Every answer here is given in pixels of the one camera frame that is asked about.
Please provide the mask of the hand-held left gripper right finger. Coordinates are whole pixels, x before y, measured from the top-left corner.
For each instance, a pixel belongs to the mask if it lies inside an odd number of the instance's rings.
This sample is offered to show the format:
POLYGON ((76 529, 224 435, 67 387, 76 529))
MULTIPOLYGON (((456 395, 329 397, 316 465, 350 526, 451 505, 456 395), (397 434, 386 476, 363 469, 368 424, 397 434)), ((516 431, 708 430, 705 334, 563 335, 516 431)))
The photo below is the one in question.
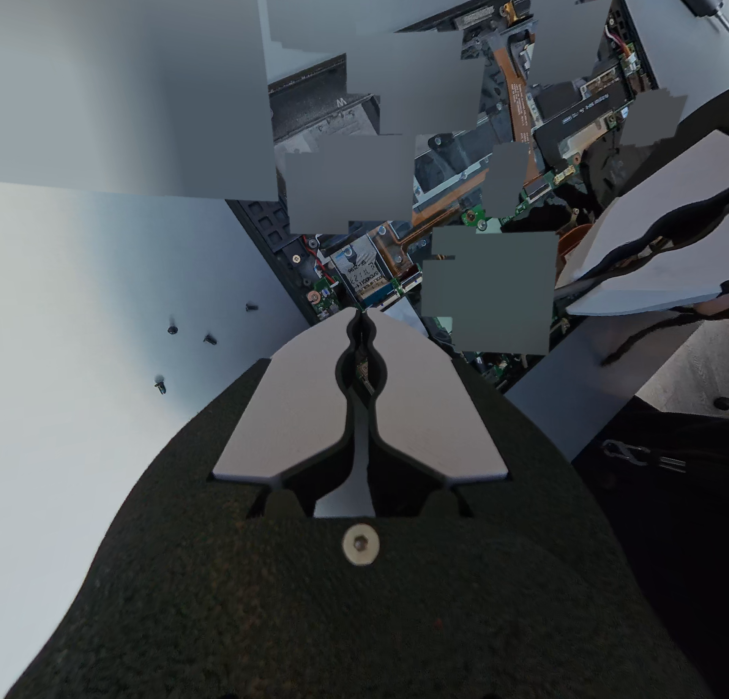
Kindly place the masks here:
POLYGON ((453 359, 377 309, 364 314, 373 388, 368 405, 368 487, 379 518, 419 516, 432 494, 503 481, 507 465, 453 359))

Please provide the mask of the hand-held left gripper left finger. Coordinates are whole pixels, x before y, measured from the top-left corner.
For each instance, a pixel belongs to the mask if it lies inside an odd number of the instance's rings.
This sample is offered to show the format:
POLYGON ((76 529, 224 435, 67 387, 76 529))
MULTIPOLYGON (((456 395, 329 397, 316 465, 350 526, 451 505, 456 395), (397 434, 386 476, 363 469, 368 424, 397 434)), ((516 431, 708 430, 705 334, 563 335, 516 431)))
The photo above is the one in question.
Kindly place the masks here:
POLYGON ((212 469, 218 482, 262 488, 265 512, 297 501, 312 518, 316 504, 351 475, 355 409, 351 396, 361 311, 346 308, 303 331, 269 360, 212 469))

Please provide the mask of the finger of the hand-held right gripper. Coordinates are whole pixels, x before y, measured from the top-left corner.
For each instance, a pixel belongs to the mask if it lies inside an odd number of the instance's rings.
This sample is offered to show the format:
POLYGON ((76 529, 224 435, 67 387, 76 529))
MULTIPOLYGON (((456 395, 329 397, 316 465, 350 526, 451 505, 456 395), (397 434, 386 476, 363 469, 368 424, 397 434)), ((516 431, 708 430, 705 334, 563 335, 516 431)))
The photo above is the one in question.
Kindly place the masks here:
POLYGON ((728 137, 715 130, 607 207, 579 245, 580 275, 640 239, 667 213, 708 200, 727 185, 728 137))
POLYGON ((727 286, 727 198, 712 197, 667 213, 586 275, 572 270, 569 284, 603 273, 609 278, 584 296, 566 300, 566 312, 623 316, 720 296, 727 286))

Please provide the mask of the black laptop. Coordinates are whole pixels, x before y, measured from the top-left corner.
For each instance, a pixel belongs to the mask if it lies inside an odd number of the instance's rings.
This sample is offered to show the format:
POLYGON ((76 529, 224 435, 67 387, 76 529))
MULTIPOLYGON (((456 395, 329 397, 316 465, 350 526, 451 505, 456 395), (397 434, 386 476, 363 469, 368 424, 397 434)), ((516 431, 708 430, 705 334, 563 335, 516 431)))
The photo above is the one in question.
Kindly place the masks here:
POLYGON ((502 393, 536 366, 539 356, 456 352, 448 319, 421 314, 423 264, 441 225, 551 230, 564 244, 587 232, 647 157, 622 151, 619 138, 633 102, 658 81, 625 0, 610 1, 595 66, 570 84, 527 81, 536 40, 532 0, 447 0, 401 25, 403 32, 460 32, 462 58, 485 63, 476 128, 416 141, 406 221, 355 221, 343 235, 291 233, 284 156, 317 151, 334 134, 378 133, 380 99, 347 90, 344 55, 269 85, 278 199, 228 204, 307 325, 349 306, 412 312, 426 336, 502 393), (376 249, 386 282, 363 302, 333 263, 358 240, 376 249))

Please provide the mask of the person's brown hair locks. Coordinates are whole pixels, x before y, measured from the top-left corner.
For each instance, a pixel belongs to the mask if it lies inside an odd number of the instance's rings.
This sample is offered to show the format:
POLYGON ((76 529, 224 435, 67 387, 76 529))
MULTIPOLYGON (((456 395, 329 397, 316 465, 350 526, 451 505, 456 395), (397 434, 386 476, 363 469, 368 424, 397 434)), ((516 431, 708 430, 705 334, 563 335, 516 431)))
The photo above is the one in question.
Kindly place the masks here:
POLYGON ((697 323, 710 319, 709 315, 698 312, 693 307, 675 307, 671 311, 676 312, 676 315, 671 318, 663 319, 656 322, 649 327, 646 327, 635 334, 631 335, 626 339, 616 350, 611 354, 607 355, 600 363, 601 367, 607 367, 620 360, 626 353, 634 347, 642 339, 645 339, 648 335, 660 330, 666 330, 675 327, 683 327, 688 324, 697 323))

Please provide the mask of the silver metal clasp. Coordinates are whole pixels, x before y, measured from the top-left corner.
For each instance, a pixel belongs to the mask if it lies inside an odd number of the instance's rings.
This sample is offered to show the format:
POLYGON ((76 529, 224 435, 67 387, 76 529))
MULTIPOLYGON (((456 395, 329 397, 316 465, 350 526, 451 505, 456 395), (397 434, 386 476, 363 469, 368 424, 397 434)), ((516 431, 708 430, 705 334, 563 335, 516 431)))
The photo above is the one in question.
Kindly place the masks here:
POLYGON ((615 439, 604 440, 601 443, 601 450, 607 457, 625 460, 633 466, 664 469, 679 474, 686 474, 688 472, 685 461, 668 456, 661 456, 657 450, 627 445, 615 439))

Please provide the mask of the person's black clothing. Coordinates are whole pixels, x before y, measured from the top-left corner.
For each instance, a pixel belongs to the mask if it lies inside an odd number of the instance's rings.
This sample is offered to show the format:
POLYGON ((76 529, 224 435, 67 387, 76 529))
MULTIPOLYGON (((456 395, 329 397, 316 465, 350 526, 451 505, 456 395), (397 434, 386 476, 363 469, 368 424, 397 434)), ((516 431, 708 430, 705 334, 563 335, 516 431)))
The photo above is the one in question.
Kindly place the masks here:
POLYGON ((655 613, 715 697, 728 696, 727 418, 663 412, 634 396, 572 461, 655 613), (603 454, 615 439, 688 472, 603 454))

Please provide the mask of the silver shielded wireless card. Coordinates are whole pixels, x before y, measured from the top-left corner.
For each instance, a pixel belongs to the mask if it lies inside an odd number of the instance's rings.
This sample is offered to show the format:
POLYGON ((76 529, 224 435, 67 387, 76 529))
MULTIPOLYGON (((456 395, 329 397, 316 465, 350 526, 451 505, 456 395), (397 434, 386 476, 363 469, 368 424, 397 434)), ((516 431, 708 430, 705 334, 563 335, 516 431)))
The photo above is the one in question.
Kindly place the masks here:
POLYGON ((377 251, 369 240, 352 242, 333 255, 335 268, 360 302, 371 297, 386 283, 377 257, 377 251))

